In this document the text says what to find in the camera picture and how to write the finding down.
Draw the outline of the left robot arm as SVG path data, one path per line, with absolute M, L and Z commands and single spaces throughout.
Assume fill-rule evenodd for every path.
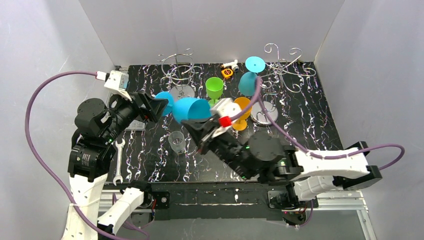
M 111 101 L 106 105 L 99 98 L 90 98 L 77 109 L 67 168 L 74 201 L 68 208 L 65 240 L 112 239 L 151 191 L 149 183 L 133 181 L 109 210 L 99 215 L 102 190 L 117 152 L 115 140 L 134 120 L 157 123 L 169 102 L 144 91 L 131 93 L 129 99 L 114 94 Z

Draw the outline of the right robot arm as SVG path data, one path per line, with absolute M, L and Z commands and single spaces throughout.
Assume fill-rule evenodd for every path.
M 338 151 L 303 152 L 283 144 L 266 131 L 254 132 L 241 143 L 225 130 L 217 117 L 182 120 L 200 154 L 214 153 L 242 179 L 257 177 L 262 184 L 284 186 L 285 202 L 307 202 L 337 188 L 361 190 L 380 181 L 379 168 L 368 164 L 357 148 Z

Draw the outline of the blue plastic wine glass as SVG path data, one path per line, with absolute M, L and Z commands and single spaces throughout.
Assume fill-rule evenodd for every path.
M 173 96 L 166 91 L 156 94 L 154 98 L 168 100 L 162 116 L 172 114 L 174 120 L 179 124 L 182 120 L 199 120 L 211 117 L 211 107 L 206 99 L 184 97 L 174 100 Z
M 242 95 L 251 97 L 256 91 L 256 77 L 264 71 L 266 63 L 258 56 L 250 56 L 245 61 L 245 67 L 248 71 L 241 76 L 238 90 Z

